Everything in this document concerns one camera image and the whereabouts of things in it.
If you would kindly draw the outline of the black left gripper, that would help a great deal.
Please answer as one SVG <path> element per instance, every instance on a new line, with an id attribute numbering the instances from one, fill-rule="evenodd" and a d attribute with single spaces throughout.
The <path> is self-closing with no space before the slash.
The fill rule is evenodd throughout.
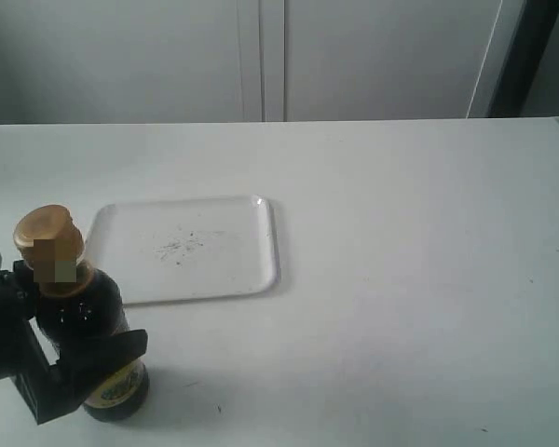
<path id="1" fill-rule="evenodd" d="M 62 345 L 49 362 L 30 321 L 40 296 L 34 270 L 23 260 L 0 270 L 0 380 L 9 379 L 32 412 L 74 412 L 87 405 L 118 405 L 143 379 L 144 330 Z"/>

